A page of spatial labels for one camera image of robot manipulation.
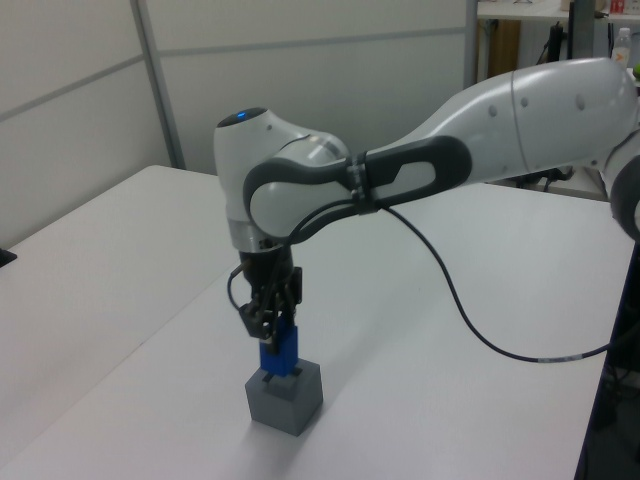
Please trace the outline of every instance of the table surface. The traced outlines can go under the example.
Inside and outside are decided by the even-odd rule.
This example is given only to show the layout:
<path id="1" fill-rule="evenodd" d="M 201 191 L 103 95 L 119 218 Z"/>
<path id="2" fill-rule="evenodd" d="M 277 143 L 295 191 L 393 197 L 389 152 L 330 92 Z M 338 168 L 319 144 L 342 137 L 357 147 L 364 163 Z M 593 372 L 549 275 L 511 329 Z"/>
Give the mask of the table surface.
<path id="1" fill-rule="evenodd" d="M 568 20 L 569 12 L 560 10 L 560 0 L 533 0 L 533 3 L 514 3 L 513 0 L 478 2 L 478 19 L 503 19 L 526 21 L 562 21 Z M 640 24 L 640 15 L 609 15 L 610 23 L 620 25 Z"/>
<path id="2" fill-rule="evenodd" d="M 214 177 L 149 167 L 11 249 L 0 467 L 236 261 L 223 202 Z"/>
<path id="3" fill-rule="evenodd" d="M 223 205 L 210 210 L 198 220 Z M 476 185 L 399 210 L 499 346 L 556 356 L 607 342 L 633 249 L 607 204 Z M 325 395 L 300 437 L 250 421 L 258 345 L 221 277 L 0 479 L 573 478 L 603 355 L 540 365 L 495 354 L 464 326 L 433 258 L 383 213 L 330 225 L 294 259 L 300 353 L 321 365 Z"/>

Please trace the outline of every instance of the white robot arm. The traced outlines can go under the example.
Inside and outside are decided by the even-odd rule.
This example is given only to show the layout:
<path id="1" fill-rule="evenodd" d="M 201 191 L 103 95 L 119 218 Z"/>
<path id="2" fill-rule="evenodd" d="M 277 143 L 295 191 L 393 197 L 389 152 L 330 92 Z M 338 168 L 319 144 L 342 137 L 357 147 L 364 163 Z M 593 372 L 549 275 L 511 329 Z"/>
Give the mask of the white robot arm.
<path id="1" fill-rule="evenodd" d="M 603 172 L 614 216 L 640 241 L 638 100 L 627 73 L 607 59 L 557 62 L 479 83 L 404 138 L 350 156 L 333 135 L 287 123 L 265 109 L 227 117 L 214 155 L 234 246 L 277 248 L 313 210 L 328 223 L 460 185 L 565 165 Z"/>

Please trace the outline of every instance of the cable clip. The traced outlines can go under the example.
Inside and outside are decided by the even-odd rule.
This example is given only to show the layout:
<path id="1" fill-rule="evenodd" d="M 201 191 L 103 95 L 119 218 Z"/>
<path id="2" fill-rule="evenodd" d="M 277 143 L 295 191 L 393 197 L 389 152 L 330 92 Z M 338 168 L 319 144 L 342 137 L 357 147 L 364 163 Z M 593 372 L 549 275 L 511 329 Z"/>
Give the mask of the cable clip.
<path id="1" fill-rule="evenodd" d="M 366 157 L 367 152 L 363 152 L 358 156 L 348 157 L 345 160 L 351 198 L 358 215 L 374 213 L 379 210 L 371 195 L 371 187 L 369 187 L 367 168 L 364 163 Z"/>

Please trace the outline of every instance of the floor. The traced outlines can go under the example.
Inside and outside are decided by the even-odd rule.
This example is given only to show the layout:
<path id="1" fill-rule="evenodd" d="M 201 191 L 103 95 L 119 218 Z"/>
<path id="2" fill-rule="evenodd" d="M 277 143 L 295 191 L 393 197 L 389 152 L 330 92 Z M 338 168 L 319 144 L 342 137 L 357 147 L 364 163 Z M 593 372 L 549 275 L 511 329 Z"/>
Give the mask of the floor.
<path id="1" fill-rule="evenodd" d="M 608 382 L 601 387 L 607 390 Z M 603 424 L 590 428 L 586 441 L 586 480 L 640 479 L 640 390 L 620 388 L 620 397 L 612 401 L 611 392 L 601 392 Z"/>

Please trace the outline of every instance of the gray block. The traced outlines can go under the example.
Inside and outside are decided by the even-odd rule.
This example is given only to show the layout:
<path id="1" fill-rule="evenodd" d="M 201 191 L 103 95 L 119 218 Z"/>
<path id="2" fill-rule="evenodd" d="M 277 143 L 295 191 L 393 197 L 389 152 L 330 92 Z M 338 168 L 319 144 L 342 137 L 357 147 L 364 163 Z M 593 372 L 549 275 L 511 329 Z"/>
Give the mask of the gray block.
<path id="1" fill-rule="evenodd" d="M 296 437 L 323 400 L 320 365 L 302 359 L 286 377 L 258 369 L 244 388 L 253 420 Z"/>

